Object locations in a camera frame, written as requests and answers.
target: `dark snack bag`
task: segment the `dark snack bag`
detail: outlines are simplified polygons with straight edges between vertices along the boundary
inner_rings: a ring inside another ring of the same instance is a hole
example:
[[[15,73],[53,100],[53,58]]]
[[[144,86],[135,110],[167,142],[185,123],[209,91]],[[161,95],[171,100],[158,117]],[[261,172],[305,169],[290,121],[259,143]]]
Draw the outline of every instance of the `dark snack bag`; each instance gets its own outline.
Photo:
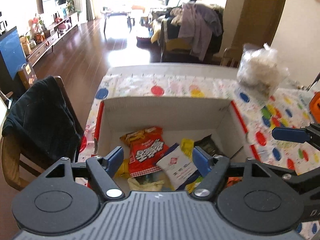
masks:
[[[216,146],[214,141],[211,139],[211,134],[202,138],[200,141],[195,142],[195,147],[199,146],[201,149],[203,149],[207,154],[210,156],[214,155],[223,155],[225,156],[219,148]]]

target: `doorway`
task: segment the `doorway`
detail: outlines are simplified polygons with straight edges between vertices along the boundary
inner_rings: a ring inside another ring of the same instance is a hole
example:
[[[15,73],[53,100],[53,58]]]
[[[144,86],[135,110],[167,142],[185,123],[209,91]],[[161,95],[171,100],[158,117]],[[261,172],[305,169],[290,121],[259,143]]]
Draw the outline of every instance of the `doorway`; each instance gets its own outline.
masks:
[[[285,0],[244,0],[232,47],[245,43],[263,46],[272,43],[276,34]]]

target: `polka dot tablecloth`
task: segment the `polka dot tablecloth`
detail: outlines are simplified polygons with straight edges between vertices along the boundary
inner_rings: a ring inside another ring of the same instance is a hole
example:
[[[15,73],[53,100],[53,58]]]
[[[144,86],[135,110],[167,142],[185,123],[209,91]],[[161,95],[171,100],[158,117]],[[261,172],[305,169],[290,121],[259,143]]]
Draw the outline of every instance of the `polka dot tablecloth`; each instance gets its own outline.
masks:
[[[313,122],[308,104],[314,93],[279,88],[269,100],[250,96],[234,80],[170,75],[105,76],[98,88],[85,127],[79,162],[94,154],[94,132],[100,101],[114,97],[201,97],[233,99],[248,129],[249,143],[260,160],[275,166],[295,169],[297,174],[320,166],[320,152],[311,145],[274,140],[275,127],[305,127]],[[311,239],[320,228],[318,222],[303,223],[296,229]]]

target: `white cardboard box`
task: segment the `white cardboard box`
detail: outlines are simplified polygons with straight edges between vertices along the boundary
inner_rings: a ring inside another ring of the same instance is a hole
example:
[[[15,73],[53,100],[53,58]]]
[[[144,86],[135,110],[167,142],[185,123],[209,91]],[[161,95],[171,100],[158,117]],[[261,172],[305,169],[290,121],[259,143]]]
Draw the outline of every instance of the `white cardboard box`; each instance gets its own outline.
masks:
[[[183,138],[194,141],[212,134],[219,149],[234,162],[243,162],[252,156],[246,143],[243,121],[231,100],[219,98],[123,97],[104,100],[97,155],[106,156],[116,146],[124,149],[129,158],[130,149],[120,141],[126,133],[143,128],[163,128],[167,146],[180,144]],[[116,183],[128,192],[126,181]]]

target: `black jacket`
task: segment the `black jacket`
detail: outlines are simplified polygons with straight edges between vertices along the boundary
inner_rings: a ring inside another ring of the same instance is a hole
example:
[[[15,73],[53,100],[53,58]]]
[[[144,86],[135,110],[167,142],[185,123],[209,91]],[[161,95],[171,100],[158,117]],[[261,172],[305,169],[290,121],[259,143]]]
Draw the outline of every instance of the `black jacket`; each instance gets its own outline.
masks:
[[[72,159],[82,136],[52,76],[37,81],[12,106],[2,135],[11,133],[28,149],[30,160],[48,166],[63,156]]]

